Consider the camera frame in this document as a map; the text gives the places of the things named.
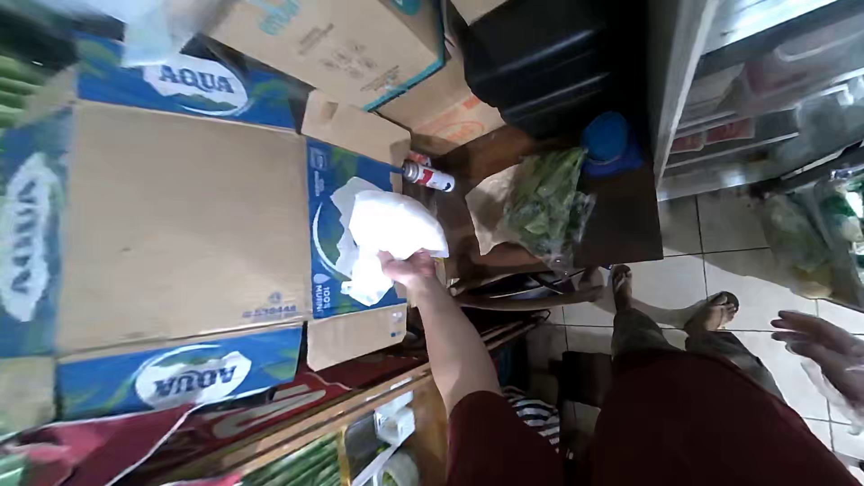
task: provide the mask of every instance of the striped fabric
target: striped fabric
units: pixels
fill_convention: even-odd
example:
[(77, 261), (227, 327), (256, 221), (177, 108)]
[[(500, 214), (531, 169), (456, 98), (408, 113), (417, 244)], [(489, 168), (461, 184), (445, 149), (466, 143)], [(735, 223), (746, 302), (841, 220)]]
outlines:
[(561, 440), (561, 419), (558, 410), (542, 400), (529, 399), (516, 387), (504, 387), (501, 392), (526, 425), (549, 440), (558, 452)]

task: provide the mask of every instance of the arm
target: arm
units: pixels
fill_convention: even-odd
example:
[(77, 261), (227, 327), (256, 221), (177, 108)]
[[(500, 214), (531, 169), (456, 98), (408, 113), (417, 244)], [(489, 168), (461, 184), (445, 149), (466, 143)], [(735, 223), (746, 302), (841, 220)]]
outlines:
[(498, 375), (477, 329), (468, 321), (444, 287), (435, 279), (435, 265), (426, 252), (405, 261), (381, 252), (387, 277), (405, 285), (417, 305), (426, 331), (432, 377), (448, 415), (459, 400), (473, 392), (501, 394)]

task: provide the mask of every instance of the green vegetable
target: green vegetable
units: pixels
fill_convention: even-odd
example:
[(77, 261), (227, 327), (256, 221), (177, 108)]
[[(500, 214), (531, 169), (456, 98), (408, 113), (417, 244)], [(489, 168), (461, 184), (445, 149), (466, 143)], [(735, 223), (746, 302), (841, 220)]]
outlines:
[(581, 239), (594, 198), (576, 189), (585, 151), (580, 148), (526, 157), (504, 211), (511, 238), (566, 272), (573, 244)]

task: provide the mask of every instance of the leg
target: leg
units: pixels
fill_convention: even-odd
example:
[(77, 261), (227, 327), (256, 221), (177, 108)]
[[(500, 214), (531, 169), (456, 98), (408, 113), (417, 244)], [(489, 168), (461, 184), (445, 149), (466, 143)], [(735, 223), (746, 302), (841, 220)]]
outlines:
[(657, 323), (641, 310), (632, 307), (631, 282), (630, 267), (617, 265), (612, 269), (616, 310), (612, 332), (612, 356), (644, 349), (678, 351), (678, 348), (666, 341)]
[(738, 299), (729, 292), (712, 297), (684, 324), (687, 331), (686, 349), (690, 353), (721, 357), (731, 361), (768, 393), (784, 400), (768, 368), (751, 353), (734, 334), (720, 330), (735, 317)]

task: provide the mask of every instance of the foot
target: foot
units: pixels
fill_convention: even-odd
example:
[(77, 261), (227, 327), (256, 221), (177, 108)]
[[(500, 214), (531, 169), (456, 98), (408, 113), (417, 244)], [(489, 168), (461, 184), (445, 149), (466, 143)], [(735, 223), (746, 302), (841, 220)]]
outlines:
[(612, 295), (615, 310), (622, 311), (632, 307), (633, 272), (627, 265), (616, 265), (612, 269)]
[(738, 298), (731, 292), (720, 292), (711, 297), (693, 317), (684, 324), (687, 334), (723, 329), (738, 312)]

